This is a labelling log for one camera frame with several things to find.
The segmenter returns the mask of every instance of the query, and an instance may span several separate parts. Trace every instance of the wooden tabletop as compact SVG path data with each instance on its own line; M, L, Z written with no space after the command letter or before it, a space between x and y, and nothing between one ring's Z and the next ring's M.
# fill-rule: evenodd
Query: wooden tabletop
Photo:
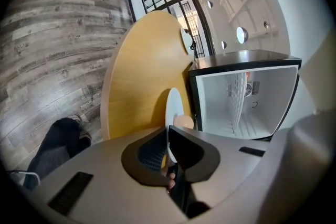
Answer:
M180 28L172 15L156 11L125 33L102 89L104 140L164 126L167 96L173 87L180 92L184 114L191 115L185 85L192 58L183 46Z

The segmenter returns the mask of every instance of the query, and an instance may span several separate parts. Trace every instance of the dark pants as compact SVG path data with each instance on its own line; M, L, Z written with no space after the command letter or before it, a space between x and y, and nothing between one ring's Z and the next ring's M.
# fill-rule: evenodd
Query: dark pants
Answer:
M56 121L43 139L36 156L31 160L27 171L46 177L53 170L90 146L88 139L79 139L79 124L68 118ZM34 189L37 180L26 176L24 186Z

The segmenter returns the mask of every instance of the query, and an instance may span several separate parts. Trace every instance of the shoe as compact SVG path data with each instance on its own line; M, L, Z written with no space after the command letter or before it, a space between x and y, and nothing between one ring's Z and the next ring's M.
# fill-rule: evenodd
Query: shoe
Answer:
M85 134L83 134L83 135L80 135L80 136L79 136L79 139L80 139L80 140L83 139L83 141L86 140L87 143L88 143L88 145L91 146L92 137L91 137L91 135L90 135L89 133L85 133Z
M79 127L81 127L81 125L82 125L82 119L80 118L80 116L78 116L78 115L70 115L70 116L67 116L67 118L76 121L78 123Z

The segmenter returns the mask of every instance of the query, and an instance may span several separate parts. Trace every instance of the mini fridge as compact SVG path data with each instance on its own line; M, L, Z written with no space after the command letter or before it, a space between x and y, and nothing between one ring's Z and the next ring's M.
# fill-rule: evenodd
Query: mini fridge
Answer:
M266 50L199 58L189 69L197 128L258 139L279 129L295 96L301 59Z

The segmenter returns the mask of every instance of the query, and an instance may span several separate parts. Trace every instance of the white plate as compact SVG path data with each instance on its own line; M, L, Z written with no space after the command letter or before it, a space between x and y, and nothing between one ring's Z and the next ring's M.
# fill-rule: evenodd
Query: white plate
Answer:
M167 128L168 154L169 154L170 159L175 163L177 163L177 161L169 148L168 130L169 130L170 125L174 125L175 118L183 114L184 114L184 111L183 111L183 104L182 104L180 93L177 88L172 88L167 98L165 125Z

